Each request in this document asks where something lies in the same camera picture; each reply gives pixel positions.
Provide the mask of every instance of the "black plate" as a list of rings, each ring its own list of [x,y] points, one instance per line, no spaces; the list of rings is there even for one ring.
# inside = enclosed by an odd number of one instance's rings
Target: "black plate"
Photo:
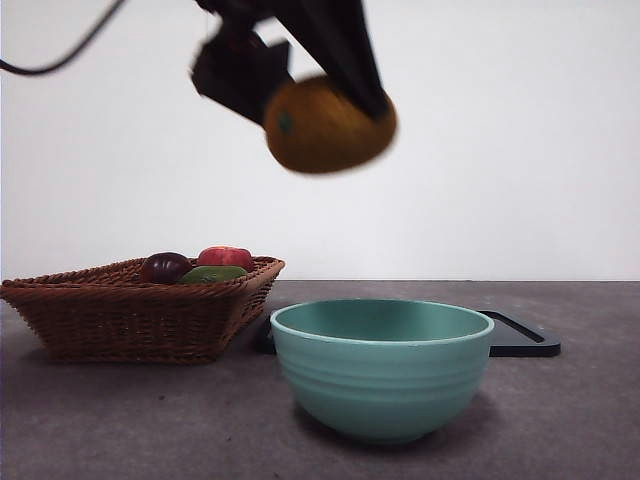
[[[491,357],[554,357],[560,354],[560,341],[551,333],[516,321],[490,310],[479,310],[495,323],[491,342]],[[260,326],[255,347],[262,353],[275,355],[269,318]]]

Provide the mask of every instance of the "green ceramic bowl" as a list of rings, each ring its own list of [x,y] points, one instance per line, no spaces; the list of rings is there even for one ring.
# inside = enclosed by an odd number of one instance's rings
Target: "green ceramic bowl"
[[[489,358],[493,320],[452,305],[348,299],[271,315],[278,360],[297,402],[369,443],[406,443],[458,415]]]

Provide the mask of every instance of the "white backdrop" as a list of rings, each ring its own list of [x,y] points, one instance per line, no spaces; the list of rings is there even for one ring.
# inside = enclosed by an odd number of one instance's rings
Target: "white backdrop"
[[[4,0],[3,58],[57,58],[108,4]],[[285,279],[639,280],[640,2],[365,5],[400,126],[341,175],[197,95],[194,1],[130,0],[63,71],[3,73],[2,277],[227,244]]]

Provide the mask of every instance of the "green fruit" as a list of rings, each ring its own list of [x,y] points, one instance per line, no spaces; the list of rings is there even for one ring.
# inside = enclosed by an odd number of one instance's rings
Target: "green fruit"
[[[235,265],[203,265],[187,272],[178,283],[224,282],[246,274],[247,271],[244,268],[236,267]]]

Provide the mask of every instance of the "woven basket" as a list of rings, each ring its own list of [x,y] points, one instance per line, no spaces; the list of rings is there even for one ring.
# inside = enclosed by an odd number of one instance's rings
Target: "woven basket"
[[[262,313],[284,267],[282,260],[254,257],[255,270],[240,278],[157,285],[140,282],[144,260],[5,280],[0,298],[18,311],[52,360],[209,363]]]

